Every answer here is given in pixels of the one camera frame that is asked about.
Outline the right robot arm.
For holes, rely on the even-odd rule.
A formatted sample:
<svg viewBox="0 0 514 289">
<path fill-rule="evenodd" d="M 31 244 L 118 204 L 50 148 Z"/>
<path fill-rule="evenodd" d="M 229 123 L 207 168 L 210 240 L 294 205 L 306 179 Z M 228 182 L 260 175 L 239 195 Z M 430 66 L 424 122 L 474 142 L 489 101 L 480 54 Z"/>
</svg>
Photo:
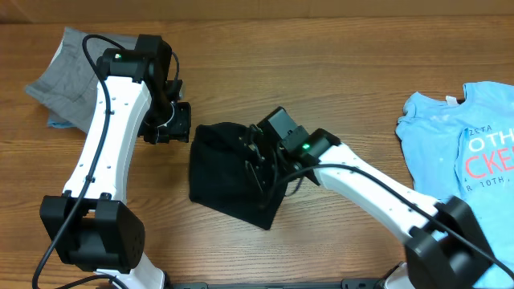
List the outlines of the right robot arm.
<svg viewBox="0 0 514 289">
<path fill-rule="evenodd" d="M 463 200 L 441 202 L 409 189 L 363 161 L 332 133 L 309 133 L 278 107 L 239 138 L 255 154 L 250 167 L 263 204 L 289 181 L 306 177 L 378 220 L 404 246 L 405 261 L 376 288 L 472 288 L 496 262 Z"/>
</svg>

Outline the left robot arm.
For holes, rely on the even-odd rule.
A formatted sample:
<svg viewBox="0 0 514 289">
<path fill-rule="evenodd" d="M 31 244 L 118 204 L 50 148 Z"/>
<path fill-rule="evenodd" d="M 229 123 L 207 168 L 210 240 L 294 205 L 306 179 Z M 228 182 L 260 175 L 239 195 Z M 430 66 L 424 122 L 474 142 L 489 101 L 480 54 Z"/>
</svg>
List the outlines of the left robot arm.
<svg viewBox="0 0 514 289">
<path fill-rule="evenodd" d="M 169 288 L 167 273 L 145 254 L 145 227 L 127 206 L 127 179 L 138 138 L 152 145 L 187 142 L 191 107 L 183 82 L 169 77 L 177 62 L 158 35 L 140 35 L 134 48 L 119 43 L 90 66 L 96 107 L 83 151 L 59 196 L 44 197 L 39 216 L 49 253 L 115 288 Z"/>
</svg>

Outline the black t-shirt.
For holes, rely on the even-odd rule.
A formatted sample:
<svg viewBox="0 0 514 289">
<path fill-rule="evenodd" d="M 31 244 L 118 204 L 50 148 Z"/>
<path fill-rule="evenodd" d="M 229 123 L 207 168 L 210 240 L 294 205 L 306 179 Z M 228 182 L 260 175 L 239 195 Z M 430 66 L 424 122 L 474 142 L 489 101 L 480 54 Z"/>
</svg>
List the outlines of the black t-shirt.
<svg viewBox="0 0 514 289">
<path fill-rule="evenodd" d="M 270 201 L 259 200 L 244 171 L 248 153 L 241 139 L 246 129 L 242 124 L 230 122 L 196 127 L 190 148 L 189 198 L 270 230 L 286 186 L 276 186 Z"/>
</svg>

